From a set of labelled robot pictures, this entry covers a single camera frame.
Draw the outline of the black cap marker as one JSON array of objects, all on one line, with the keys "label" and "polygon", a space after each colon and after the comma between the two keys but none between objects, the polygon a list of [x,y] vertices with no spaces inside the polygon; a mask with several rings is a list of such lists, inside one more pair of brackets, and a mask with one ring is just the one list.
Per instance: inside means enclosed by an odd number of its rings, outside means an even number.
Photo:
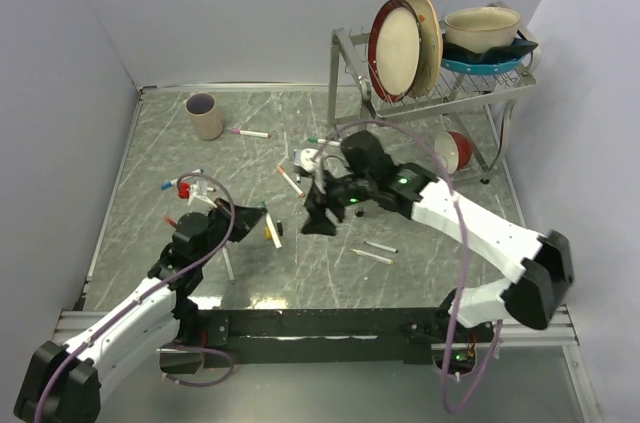
[{"label": "black cap marker", "polygon": [[398,253],[398,249],[385,245],[385,244],[381,244],[381,243],[377,243],[377,242],[373,242],[373,241],[367,241],[365,240],[364,243],[370,247],[373,248],[377,248],[379,250],[385,251],[385,252],[389,252],[389,253]]}]

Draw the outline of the yellow cap marker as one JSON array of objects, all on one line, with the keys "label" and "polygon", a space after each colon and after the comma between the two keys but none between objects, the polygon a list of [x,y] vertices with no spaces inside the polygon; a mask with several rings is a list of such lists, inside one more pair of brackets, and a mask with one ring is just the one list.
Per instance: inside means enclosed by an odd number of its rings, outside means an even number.
[{"label": "yellow cap marker", "polygon": [[388,257],[384,257],[384,256],[380,256],[374,253],[370,253],[364,250],[360,250],[360,249],[356,249],[356,248],[351,248],[351,252],[353,252],[354,254],[356,254],[359,257],[362,258],[367,258],[382,264],[386,264],[386,265],[394,265],[395,264],[395,260],[388,258]]}]

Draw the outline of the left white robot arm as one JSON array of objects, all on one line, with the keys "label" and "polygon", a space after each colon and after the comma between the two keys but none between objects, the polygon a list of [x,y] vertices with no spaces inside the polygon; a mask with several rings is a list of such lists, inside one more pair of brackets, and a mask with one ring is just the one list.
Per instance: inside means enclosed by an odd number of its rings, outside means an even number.
[{"label": "left white robot arm", "polygon": [[208,213],[175,224],[171,241],[130,295],[102,319],[63,343],[47,341],[32,355],[14,406],[23,422],[93,422],[102,405],[149,354],[204,339],[191,293],[203,265],[239,242],[263,219],[260,207],[217,199]]}]

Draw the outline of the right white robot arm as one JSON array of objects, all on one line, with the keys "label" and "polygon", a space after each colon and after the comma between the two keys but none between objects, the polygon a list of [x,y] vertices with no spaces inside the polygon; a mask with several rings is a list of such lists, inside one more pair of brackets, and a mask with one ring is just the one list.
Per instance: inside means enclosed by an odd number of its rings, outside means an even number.
[{"label": "right white robot arm", "polygon": [[373,200],[381,208],[438,230],[492,264],[501,279],[463,290],[460,302],[437,318],[439,333],[460,341],[482,323],[512,318],[544,330],[574,282],[569,240],[511,223],[457,192],[417,163],[393,161],[367,130],[350,135],[340,150],[347,172],[336,177],[317,149],[297,153],[299,171],[312,179],[305,200],[304,234],[333,236],[345,209]]}]

